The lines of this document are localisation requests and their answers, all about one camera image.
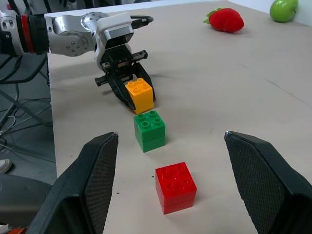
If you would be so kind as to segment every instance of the green lego block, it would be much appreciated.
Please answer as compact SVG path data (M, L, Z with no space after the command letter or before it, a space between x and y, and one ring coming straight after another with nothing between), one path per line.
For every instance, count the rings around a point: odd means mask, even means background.
M136 139L145 143L154 139L165 137L166 125L156 111L134 116Z
M145 143L140 143L140 146L141 146L142 151L145 153L147 151L164 146L165 144L166 144L166 137L163 136L161 138L150 140Z

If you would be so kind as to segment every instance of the table surface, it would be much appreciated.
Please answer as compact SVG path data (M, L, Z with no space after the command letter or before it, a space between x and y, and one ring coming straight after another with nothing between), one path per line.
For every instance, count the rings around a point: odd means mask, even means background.
M236 9L245 21L237 34L202 23L217 7ZM280 24L269 15L229 2L140 9L155 21L130 41L145 49L142 65L167 126L167 145L143 153L133 116L89 52L77 58L49 54L57 173L83 145L119 133L116 176L106 234L256 234L234 180L223 139L226 130L271 142L289 164L312 182L312 28ZM197 185L192 208L163 215L155 168L183 162Z

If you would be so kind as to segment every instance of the stuffed strawberry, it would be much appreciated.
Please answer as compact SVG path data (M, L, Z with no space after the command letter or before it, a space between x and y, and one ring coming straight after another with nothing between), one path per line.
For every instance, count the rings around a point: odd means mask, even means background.
M207 17L204 23L210 24L218 31L234 33L244 27L240 14L231 8L218 8L210 12Z

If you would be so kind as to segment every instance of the yellow lego block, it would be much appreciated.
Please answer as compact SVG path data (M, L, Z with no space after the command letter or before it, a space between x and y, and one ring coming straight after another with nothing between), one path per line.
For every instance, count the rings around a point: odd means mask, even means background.
M145 80L138 78L136 81L130 81L126 84L126 88L136 106L136 114L154 107L153 89Z

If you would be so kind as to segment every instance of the stacked blocks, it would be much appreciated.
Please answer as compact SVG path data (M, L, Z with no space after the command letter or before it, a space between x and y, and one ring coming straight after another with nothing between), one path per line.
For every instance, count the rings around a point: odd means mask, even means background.
M197 187L185 162L157 168L155 177L164 215L193 206Z
M142 78L126 84L130 97L136 106L135 113L140 114L154 107L153 89Z
M156 111L134 117L135 134L143 152L166 144L166 125Z

